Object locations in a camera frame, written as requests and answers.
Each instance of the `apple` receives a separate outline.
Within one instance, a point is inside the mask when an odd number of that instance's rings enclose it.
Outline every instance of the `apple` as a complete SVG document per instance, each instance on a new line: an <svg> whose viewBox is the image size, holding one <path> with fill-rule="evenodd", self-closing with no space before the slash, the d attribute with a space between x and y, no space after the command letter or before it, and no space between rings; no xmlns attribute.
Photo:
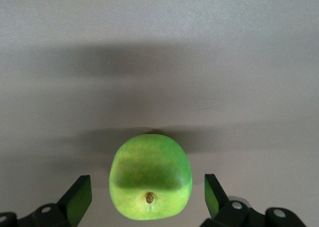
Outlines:
<svg viewBox="0 0 319 227"><path fill-rule="evenodd" d="M116 209L133 220L155 220L180 213L192 189L188 157L172 138L135 136L115 154L110 195Z"/></svg>

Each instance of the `silver screw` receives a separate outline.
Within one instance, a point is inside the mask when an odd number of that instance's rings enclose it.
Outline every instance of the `silver screw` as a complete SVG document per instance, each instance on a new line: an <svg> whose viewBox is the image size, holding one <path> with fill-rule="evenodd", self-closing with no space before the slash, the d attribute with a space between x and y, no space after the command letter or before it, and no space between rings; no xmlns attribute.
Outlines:
<svg viewBox="0 0 319 227"><path fill-rule="evenodd" d="M6 220L6 216L1 216L0 217L0 223Z"/></svg>
<svg viewBox="0 0 319 227"><path fill-rule="evenodd" d="M41 210L41 212L42 213L47 213L47 212L49 212L51 210L51 207L50 206L47 206L47 207L44 207L42 210Z"/></svg>
<svg viewBox="0 0 319 227"><path fill-rule="evenodd" d="M233 202L231 205L237 210L241 210L243 208L243 206L239 202Z"/></svg>
<svg viewBox="0 0 319 227"><path fill-rule="evenodd" d="M286 217L286 214L282 210L279 210L279 209L275 209L274 214L275 214L275 216L280 217L280 218Z"/></svg>

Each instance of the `apple stem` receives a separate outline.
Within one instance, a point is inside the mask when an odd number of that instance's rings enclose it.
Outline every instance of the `apple stem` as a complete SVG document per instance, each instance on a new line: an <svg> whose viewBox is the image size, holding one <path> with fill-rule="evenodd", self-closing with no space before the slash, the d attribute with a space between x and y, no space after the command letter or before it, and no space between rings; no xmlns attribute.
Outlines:
<svg viewBox="0 0 319 227"><path fill-rule="evenodd" d="M154 200L154 197L153 197L153 192L148 192L148 195L146 196L146 202L147 203L152 203Z"/></svg>

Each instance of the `gray background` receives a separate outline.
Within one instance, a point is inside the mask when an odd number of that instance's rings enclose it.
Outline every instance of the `gray background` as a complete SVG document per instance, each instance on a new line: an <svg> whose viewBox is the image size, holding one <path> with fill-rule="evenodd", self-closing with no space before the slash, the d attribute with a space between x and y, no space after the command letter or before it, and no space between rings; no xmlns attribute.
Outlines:
<svg viewBox="0 0 319 227"><path fill-rule="evenodd" d="M194 175L179 215L113 207L112 158L175 138ZM319 223L319 0L0 0L0 212L19 217L90 174L85 226L196 227L204 174L259 212Z"/></svg>

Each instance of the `apple stem cavity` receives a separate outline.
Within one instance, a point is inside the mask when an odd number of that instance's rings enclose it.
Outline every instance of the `apple stem cavity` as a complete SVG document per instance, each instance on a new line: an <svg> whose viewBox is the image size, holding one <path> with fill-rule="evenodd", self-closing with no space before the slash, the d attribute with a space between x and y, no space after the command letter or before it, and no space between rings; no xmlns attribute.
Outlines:
<svg viewBox="0 0 319 227"><path fill-rule="evenodd" d="M148 195L146 196L146 202L147 203L152 203L154 200L154 197L153 197L153 192L148 192Z"/></svg>

